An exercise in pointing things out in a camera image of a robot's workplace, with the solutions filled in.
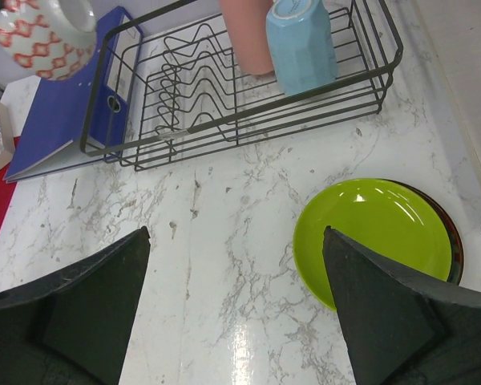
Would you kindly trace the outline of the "green plate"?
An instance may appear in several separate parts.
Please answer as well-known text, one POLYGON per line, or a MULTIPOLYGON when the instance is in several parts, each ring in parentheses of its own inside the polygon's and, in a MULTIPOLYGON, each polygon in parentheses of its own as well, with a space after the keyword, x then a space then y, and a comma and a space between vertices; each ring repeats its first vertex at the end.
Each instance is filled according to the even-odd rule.
POLYGON ((318 193, 303 209, 293 234, 293 257, 309 291, 336 308, 322 247, 332 227, 381 255, 446 281, 451 241, 434 208, 410 188, 391 180, 345 180, 318 193))

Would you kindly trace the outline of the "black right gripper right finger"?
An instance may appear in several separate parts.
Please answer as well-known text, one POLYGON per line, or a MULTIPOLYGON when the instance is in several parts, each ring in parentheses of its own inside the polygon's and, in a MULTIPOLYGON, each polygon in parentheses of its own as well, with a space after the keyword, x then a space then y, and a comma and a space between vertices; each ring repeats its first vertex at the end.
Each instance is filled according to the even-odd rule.
POLYGON ((357 384, 481 384, 481 292, 331 227, 323 259, 357 384))

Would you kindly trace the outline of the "red floral plate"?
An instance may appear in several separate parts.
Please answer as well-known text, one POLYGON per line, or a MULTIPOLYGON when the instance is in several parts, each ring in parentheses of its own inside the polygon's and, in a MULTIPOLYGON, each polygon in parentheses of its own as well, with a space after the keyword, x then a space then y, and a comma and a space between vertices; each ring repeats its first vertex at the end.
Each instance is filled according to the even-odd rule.
POLYGON ((446 229, 451 243, 451 270, 447 281, 458 285, 463 275, 463 243, 454 225, 446 225, 446 229))

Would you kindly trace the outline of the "black plate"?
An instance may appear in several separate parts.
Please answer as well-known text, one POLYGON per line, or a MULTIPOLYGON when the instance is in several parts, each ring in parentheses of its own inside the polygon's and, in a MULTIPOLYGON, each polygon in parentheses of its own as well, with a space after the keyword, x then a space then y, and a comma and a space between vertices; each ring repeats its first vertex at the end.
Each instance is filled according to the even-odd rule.
POLYGON ((400 182, 400 181, 395 181, 395 183, 400 184, 401 186, 403 186, 405 188, 408 188, 410 191, 413 191, 414 193, 418 194, 422 199, 424 199, 432 207, 432 209, 438 214, 438 216, 440 217, 445 229, 446 229, 446 225, 454 225, 456 227, 455 223, 453 222, 453 220, 451 219, 449 214, 446 212, 446 210, 441 205, 439 205, 434 199, 432 199, 430 196, 428 196, 427 194, 425 194, 421 190, 419 190, 419 189, 417 189, 417 188, 415 188, 415 187, 413 187, 409 184, 405 184, 405 183, 400 182))

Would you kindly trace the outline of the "light blue cup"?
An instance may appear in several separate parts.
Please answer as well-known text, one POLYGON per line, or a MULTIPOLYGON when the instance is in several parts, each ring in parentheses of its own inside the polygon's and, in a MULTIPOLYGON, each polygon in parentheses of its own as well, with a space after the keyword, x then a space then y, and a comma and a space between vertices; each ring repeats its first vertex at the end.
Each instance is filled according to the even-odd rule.
POLYGON ((330 17, 322 1, 274 2, 266 16, 266 35, 285 95, 331 84, 338 77, 330 17))

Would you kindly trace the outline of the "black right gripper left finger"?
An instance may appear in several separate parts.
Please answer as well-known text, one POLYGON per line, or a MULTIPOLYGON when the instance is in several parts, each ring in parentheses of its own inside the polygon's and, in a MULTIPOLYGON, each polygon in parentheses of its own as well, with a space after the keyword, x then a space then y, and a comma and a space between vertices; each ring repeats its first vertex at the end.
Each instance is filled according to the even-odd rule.
POLYGON ((0 384, 117 384, 149 239, 142 227, 89 257, 0 292, 0 384))

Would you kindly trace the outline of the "blue patterned bowl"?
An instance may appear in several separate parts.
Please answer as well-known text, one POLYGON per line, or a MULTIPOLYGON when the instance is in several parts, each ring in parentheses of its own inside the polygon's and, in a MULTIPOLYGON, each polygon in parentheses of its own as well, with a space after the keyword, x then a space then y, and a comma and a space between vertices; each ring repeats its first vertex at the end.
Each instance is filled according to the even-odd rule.
POLYGON ((42 79, 74 76, 90 62, 96 43, 97 21, 89 1, 4 1, 0 10, 0 45, 42 79))

